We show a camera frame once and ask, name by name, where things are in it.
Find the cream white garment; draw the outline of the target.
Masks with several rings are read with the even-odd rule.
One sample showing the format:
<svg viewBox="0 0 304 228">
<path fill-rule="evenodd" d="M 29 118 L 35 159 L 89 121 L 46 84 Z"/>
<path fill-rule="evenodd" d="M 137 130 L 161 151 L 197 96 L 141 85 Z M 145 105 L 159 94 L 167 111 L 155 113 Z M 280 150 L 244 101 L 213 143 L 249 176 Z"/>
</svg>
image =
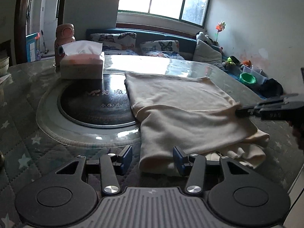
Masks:
<svg viewBox="0 0 304 228">
<path fill-rule="evenodd" d="M 173 148 L 217 161 L 221 155 L 257 168 L 266 155 L 269 135 L 248 118 L 237 118 L 240 104 L 208 77 L 126 72 L 134 117 L 140 122 L 139 169 L 177 175 Z"/>
</svg>

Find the clear plastic storage box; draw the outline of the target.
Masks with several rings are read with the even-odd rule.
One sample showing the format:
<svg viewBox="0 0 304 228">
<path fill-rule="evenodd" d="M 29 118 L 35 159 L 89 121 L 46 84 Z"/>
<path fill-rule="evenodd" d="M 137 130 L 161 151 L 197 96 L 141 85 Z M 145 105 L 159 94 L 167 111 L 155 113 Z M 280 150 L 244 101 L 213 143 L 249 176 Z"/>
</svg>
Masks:
<svg viewBox="0 0 304 228">
<path fill-rule="evenodd" d="M 262 75 L 262 70 L 259 68 L 249 68 L 246 65 L 243 66 L 243 72 L 249 73 L 256 79 L 256 86 L 261 86 L 268 78 Z"/>
</svg>

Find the green plastic bowl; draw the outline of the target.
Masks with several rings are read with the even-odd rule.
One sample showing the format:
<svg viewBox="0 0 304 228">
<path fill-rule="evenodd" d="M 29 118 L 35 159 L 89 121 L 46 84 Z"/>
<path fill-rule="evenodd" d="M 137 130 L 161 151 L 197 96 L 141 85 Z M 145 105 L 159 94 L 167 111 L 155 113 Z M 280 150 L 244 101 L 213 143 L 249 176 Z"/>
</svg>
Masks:
<svg viewBox="0 0 304 228">
<path fill-rule="evenodd" d="M 246 72 L 240 74 L 239 81 L 245 86 L 254 86 L 257 83 L 256 78 Z"/>
</svg>

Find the black round induction cooktop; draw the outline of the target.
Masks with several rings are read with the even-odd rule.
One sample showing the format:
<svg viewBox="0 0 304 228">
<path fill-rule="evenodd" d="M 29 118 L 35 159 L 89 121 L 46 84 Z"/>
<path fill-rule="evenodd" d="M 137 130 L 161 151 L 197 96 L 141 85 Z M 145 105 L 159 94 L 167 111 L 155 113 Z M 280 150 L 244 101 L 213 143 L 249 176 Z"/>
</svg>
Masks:
<svg viewBox="0 0 304 228">
<path fill-rule="evenodd" d="M 124 73 L 104 73 L 101 80 L 70 81 L 61 91 L 57 107 L 68 120 L 89 128 L 116 129 L 137 123 Z"/>
</svg>

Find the beige cushion on sofa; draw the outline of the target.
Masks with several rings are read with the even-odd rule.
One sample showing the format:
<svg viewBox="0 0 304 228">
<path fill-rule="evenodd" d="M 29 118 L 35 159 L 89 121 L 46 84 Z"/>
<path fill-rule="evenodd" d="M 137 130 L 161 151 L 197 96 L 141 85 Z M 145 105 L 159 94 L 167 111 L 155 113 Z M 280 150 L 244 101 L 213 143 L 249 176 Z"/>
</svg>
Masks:
<svg viewBox="0 0 304 228">
<path fill-rule="evenodd" d="M 216 51 L 202 40 L 197 40 L 193 61 L 208 63 L 218 67 L 220 70 L 225 70 L 222 60 L 223 58 L 220 52 Z"/>
</svg>

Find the colourful pinwheel toy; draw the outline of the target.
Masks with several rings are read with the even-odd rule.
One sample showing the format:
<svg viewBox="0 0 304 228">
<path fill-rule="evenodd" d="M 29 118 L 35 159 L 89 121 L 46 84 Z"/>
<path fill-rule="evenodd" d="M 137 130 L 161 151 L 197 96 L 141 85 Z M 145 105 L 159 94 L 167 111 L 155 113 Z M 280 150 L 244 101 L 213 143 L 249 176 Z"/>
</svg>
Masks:
<svg viewBox="0 0 304 228">
<path fill-rule="evenodd" d="M 222 32 L 225 29 L 225 27 L 226 27 L 225 21 L 221 21 L 216 25 L 216 31 L 217 31 L 216 42 L 218 40 L 219 33 Z"/>
</svg>

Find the tissue box with tissues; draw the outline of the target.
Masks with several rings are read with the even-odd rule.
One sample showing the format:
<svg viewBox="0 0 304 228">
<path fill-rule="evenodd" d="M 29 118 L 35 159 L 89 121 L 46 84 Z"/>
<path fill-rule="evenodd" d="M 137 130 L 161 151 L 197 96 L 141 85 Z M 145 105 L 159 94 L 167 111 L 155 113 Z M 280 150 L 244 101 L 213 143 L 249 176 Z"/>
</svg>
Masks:
<svg viewBox="0 0 304 228">
<path fill-rule="evenodd" d="M 103 44 L 80 40 L 64 44 L 59 47 L 62 56 L 60 73 L 62 79 L 90 79 L 103 78 L 105 54 Z"/>
</svg>

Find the white plush toy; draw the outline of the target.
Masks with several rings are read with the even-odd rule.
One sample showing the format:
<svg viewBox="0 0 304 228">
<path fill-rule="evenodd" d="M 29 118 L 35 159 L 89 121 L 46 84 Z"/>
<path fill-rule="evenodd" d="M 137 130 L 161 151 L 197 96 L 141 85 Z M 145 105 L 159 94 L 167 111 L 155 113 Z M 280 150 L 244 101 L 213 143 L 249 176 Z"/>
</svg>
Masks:
<svg viewBox="0 0 304 228">
<path fill-rule="evenodd" d="M 212 44 L 212 40 L 209 38 L 209 36 L 205 35 L 202 31 L 196 34 L 196 40 L 201 40 L 209 45 Z"/>
</svg>

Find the blue sofa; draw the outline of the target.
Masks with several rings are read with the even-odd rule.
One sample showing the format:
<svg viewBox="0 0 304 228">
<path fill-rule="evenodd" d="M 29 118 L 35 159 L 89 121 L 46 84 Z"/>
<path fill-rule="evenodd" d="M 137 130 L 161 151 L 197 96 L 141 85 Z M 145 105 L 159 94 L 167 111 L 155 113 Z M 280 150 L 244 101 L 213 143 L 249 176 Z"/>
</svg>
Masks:
<svg viewBox="0 0 304 228">
<path fill-rule="evenodd" d="M 129 28 L 112 28 L 112 29 L 87 29 L 86 39 L 90 40 L 90 34 L 92 33 L 124 33 L 133 32 L 137 34 L 135 52 L 138 56 L 144 56 L 140 49 L 140 44 L 146 41 L 155 40 L 177 40 L 179 41 L 179 54 L 183 56 L 184 60 L 181 61 L 193 61 L 193 55 L 196 48 L 197 41 L 185 36 L 172 35 L 168 33 L 161 33 L 149 30 L 129 29 Z"/>
</svg>

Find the right butterfly pillow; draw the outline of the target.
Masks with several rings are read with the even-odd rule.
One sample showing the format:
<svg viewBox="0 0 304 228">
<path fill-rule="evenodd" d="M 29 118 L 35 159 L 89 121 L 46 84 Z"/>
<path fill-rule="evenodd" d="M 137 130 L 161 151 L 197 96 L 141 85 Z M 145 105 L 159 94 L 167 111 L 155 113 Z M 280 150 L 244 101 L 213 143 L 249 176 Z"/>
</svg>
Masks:
<svg viewBox="0 0 304 228">
<path fill-rule="evenodd" d="M 155 40 L 140 44 L 144 56 L 170 58 L 184 60 L 179 54 L 179 41 L 177 40 Z"/>
</svg>

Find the butterfly pillow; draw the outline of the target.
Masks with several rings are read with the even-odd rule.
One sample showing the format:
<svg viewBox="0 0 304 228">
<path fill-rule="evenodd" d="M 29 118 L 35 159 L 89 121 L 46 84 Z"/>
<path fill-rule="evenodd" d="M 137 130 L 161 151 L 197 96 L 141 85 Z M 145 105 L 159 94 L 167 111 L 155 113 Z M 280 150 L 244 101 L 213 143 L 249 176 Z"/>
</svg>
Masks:
<svg viewBox="0 0 304 228">
<path fill-rule="evenodd" d="M 177 40 L 155 40 L 140 44 L 144 56 L 170 58 L 184 60 L 179 54 L 179 41 Z"/>
<path fill-rule="evenodd" d="M 105 55 L 134 55 L 137 34 L 133 32 L 124 33 L 92 33 L 90 40 L 101 43 Z"/>
</svg>

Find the left butterfly pillow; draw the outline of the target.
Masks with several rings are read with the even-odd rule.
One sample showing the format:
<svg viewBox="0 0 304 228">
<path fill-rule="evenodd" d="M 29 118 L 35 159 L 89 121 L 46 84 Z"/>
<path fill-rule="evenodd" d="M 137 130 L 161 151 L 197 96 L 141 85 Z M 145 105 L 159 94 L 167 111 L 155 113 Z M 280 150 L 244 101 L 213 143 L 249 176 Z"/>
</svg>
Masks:
<svg viewBox="0 0 304 228">
<path fill-rule="evenodd" d="M 137 34 L 133 32 L 124 33 L 92 33 L 90 40 L 101 43 L 105 55 L 134 55 Z"/>
</svg>

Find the pink cartoon water bottle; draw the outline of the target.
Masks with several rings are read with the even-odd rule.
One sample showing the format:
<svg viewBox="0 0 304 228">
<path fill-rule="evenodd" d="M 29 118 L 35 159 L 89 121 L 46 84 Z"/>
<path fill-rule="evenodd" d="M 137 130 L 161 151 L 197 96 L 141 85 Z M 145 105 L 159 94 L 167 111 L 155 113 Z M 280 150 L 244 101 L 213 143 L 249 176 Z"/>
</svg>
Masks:
<svg viewBox="0 0 304 228">
<path fill-rule="evenodd" d="M 60 65 L 61 59 L 64 57 L 63 50 L 60 46 L 75 42 L 74 37 L 74 25 L 73 24 L 62 24 L 57 26 L 56 29 L 56 40 L 54 42 L 55 46 L 55 66 Z"/>
</svg>

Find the blue toy table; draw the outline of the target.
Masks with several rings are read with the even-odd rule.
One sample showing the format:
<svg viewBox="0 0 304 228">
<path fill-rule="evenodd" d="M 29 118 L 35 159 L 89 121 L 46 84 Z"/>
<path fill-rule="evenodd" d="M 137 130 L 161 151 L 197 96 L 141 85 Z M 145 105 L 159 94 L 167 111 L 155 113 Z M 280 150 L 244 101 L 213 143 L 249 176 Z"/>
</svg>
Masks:
<svg viewBox="0 0 304 228">
<path fill-rule="evenodd" d="M 25 38 L 26 38 L 27 62 L 34 62 L 40 60 L 40 52 L 37 49 L 37 41 L 40 38 L 40 33 L 35 32 L 27 35 Z"/>
</svg>

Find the white ceramic bowl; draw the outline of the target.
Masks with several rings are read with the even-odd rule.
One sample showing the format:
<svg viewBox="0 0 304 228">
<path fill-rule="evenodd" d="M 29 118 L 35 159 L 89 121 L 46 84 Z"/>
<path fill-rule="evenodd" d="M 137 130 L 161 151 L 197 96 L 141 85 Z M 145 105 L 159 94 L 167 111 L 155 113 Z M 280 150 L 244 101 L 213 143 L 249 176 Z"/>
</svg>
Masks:
<svg viewBox="0 0 304 228">
<path fill-rule="evenodd" d="M 9 57 L 4 57 L 0 59 L 0 77 L 7 74 L 9 68 Z"/>
</svg>

